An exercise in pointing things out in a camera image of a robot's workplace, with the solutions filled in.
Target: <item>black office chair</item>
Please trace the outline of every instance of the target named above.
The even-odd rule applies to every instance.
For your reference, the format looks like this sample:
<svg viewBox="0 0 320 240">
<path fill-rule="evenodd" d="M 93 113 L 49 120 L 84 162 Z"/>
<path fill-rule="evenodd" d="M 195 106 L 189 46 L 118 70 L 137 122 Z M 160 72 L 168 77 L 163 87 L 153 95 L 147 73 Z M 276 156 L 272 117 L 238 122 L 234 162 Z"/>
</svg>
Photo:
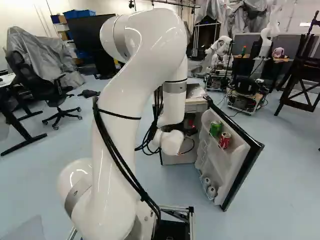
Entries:
<svg viewBox="0 0 320 240">
<path fill-rule="evenodd" d="M 82 117 L 79 115 L 69 114 L 74 111 L 81 112 L 80 107 L 69 110 L 61 110 L 59 108 L 59 106 L 66 100 L 67 97 L 74 96 L 74 94 L 67 94 L 67 92 L 73 89 L 72 86 L 61 87 L 60 79 L 66 75 L 65 73 L 54 79 L 52 83 L 49 80 L 39 77 L 33 68 L 29 64 L 25 63 L 23 56 L 18 51 L 7 53 L 5 58 L 13 72 L 19 76 L 21 84 L 31 91 L 36 100 L 44 100 L 50 108 L 57 108 L 58 113 L 42 120 L 43 124 L 47 125 L 48 121 L 56 118 L 52 127 L 54 130 L 58 130 L 58 123 L 61 118 L 67 116 L 78 118 L 79 120 L 82 119 Z"/>
</svg>

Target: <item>open fridge door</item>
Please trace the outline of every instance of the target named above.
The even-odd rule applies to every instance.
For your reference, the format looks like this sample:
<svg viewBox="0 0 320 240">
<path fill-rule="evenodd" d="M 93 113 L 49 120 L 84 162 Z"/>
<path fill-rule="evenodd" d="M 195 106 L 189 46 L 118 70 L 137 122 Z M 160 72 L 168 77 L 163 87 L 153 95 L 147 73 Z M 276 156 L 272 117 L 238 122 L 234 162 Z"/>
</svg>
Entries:
<svg viewBox="0 0 320 240">
<path fill-rule="evenodd" d="M 201 131 L 195 167 L 200 173 L 203 190 L 215 205 L 226 211 L 258 158 L 264 145 L 244 131 L 207 97 L 209 109 L 201 117 Z M 222 123 L 221 132 L 231 134 L 227 149 L 212 136 L 212 121 Z"/>
</svg>

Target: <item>monitor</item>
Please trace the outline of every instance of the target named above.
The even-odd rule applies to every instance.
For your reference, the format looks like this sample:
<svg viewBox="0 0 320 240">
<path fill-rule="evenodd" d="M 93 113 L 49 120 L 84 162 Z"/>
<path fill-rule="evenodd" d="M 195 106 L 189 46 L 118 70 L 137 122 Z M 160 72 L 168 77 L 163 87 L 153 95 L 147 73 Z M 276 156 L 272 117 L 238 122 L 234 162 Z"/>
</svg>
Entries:
<svg viewBox="0 0 320 240">
<path fill-rule="evenodd" d="M 76 48 L 86 52 L 103 49 L 100 29 L 106 20 L 114 16 L 115 14 L 105 14 L 67 19 Z"/>
</svg>

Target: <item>chair armrest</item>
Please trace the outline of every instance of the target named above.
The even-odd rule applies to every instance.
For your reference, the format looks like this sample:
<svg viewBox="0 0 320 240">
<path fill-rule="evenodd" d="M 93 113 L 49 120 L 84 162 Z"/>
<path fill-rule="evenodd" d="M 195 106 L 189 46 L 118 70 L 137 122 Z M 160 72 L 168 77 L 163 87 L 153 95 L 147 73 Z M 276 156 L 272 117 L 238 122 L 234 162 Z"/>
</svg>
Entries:
<svg viewBox="0 0 320 240">
<path fill-rule="evenodd" d="M 58 76 L 55 80 L 59 80 L 60 78 L 63 78 L 66 74 L 65 73 L 62 73 L 60 74 L 60 76 Z"/>
<path fill-rule="evenodd" d="M 59 95 L 62 95 L 61 82 L 60 79 L 63 78 L 66 74 L 62 73 L 56 79 L 53 80 L 53 84 L 58 88 Z"/>
</svg>

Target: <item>black cable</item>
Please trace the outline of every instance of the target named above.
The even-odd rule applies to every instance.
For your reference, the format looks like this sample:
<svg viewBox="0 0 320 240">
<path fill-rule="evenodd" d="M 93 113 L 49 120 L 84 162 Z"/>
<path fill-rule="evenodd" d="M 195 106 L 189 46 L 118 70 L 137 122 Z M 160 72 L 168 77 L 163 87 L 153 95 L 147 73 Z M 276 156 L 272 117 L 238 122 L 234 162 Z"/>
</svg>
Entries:
<svg viewBox="0 0 320 240">
<path fill-rule="evenodd" d="M 254 74 L 255 73 L 255 71 L 258 69 L 258 67 L 260 67 L 260 65 L 263 63 L 263 61 L 264 61 L 264 57 L 262 57 L 262 60 L 261 60 L 261 62 L 259 63 L 259 65 L 258 66 L 256 66 L 256 68 L 251 72 L 251 74 L 250 74 L 250 76 L 249 76 L 249 78 L 252 76 L 252 74 Z"/>
<path fill-rule="evenodd" d="M 184 138 L 185 138 L 185 139 L 190 139 L 190 140 L 192 141 L 192 147 L 191 147 L 189 150 L 187 150 L 187 151 L 179 152 L 178 155 L 182 155 L 182 154 L 189 153 L 192 149 L 195 148 L 195 145 L 196 145 L 196 144 L 195 144 L 195 140 L 193 140 L 192 138 L 187 137 L 187 136 L 185 136 Z"/>
<path fill-rule="evenodd" d="M 156 134 L 158 118 L 164 107 L 163 105 L 164 99 L 163 97 L 161 97 L 161 89 L 159 87 L 154 91 L 153 96 L 154 96 L 153 122 L 151 123 L 151 126 L 145 133 L 141 145 L 137 146 L 134 149 L 135 151 L 142 150 L 142 152 L 147 156 L 158 154 L 161 151 L 160 147 L 158 147 L 156 150 L 151 150 L 149 147 L 149 143 L 152 141 L 152 139 L 154 139 L 154 136 Z"/>
<path fill-rule="evenodd" d="M 229 117 L 235 117 L 238 113 L 242 113 L 244 111 L 244 109 L 242 109 L 241 111 L 237 111 L 235 115 L 231 115 Z"/>
<path fill-rule="evenodd" d="M 119 153 L 117 147 L 115 146 L 114 142 L 112 141 L 106 126 L 104 125 L 100 112 L 98 111 L 97 107 L 97 100 L 93 103 L 93 115 L 96 122 L 96 126 L 100 132 L 102 140 L 107 147 L 114 163 L 118 167 L 121 174 L 125 177 L 125 179 L 130 183 L 130 185 L 134 188 L 134 190 L 141 196 L 141 201 L 145 201 L 147 205 L 154 211 L 157 216 L 158 224 L 161 221 L 161 210 L 159 206 L 149 197 L 147 192 L 143 189 L 140 185 L 139 181 L 132 173 L 131 169 L 127 165 L 126 161 L 122 158 L 121 154 Z"/>
</svg>

